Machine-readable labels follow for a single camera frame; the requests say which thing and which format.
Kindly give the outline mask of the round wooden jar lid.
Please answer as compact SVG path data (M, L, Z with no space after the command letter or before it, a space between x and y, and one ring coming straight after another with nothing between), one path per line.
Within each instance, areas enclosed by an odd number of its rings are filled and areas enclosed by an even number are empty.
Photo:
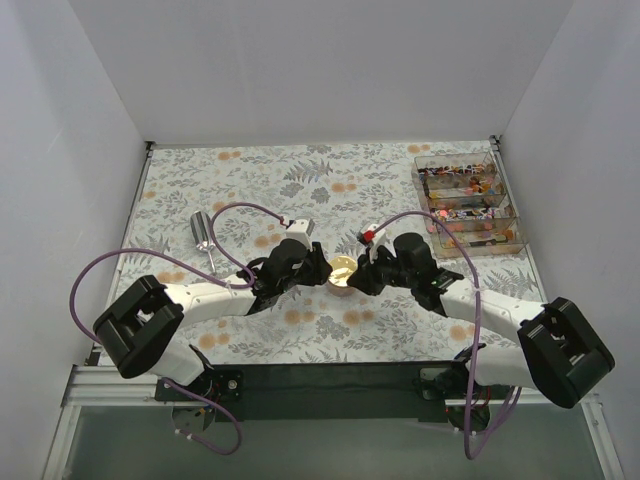
M348 280L357 269L357 262L345 255L336 256L329 261L332 268L328 282L331 287L348 289Z

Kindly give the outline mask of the clear plastic jar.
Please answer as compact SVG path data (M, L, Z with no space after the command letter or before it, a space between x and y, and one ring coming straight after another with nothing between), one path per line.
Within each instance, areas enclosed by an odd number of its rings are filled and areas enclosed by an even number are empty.
M336 286L329 284L327 286L328 291L336 297L347 297L355 293L355 289L349 286Z

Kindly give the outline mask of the clear acrylic candy organizer box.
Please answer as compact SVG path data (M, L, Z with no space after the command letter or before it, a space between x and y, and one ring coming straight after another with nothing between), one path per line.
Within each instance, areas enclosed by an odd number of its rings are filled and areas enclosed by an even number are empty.
M442 259L516 255L526 239L490 151L417 156L414 185L433 250Z

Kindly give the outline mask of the silver metal scoop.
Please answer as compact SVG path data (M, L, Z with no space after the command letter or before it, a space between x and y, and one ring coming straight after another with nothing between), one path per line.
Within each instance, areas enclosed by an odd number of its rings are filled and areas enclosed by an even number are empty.
M206 253L211 267L211 273L217 273L213 258L215 245L209 235L209 216L203 211L196 211L190 217L190 227L196 249L201 253Z

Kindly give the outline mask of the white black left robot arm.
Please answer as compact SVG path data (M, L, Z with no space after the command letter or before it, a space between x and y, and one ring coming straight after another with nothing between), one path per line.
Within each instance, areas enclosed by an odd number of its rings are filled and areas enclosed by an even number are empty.
M220 283L163 284L136 280L94 322L93 332L125 379L150 373L168 378L193 400L213 386L206 357L174 339L182 327L273 307L295 286L320 286L332 272L321 245L285 239Z

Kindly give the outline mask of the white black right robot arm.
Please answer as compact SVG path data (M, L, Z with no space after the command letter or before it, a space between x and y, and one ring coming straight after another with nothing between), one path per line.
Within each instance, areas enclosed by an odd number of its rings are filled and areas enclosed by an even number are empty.
M542 304L481 290L438 266L417 233L396 237L391 249L373 230L358 239L366 250L349 286L370 296L385 287L405 288L423 309L483 326L515 345L464 349L428 380L432 391L471 398L494 385L513 386L536 389L555 405L571 408L613 370L612 353L572 301L558 297Z

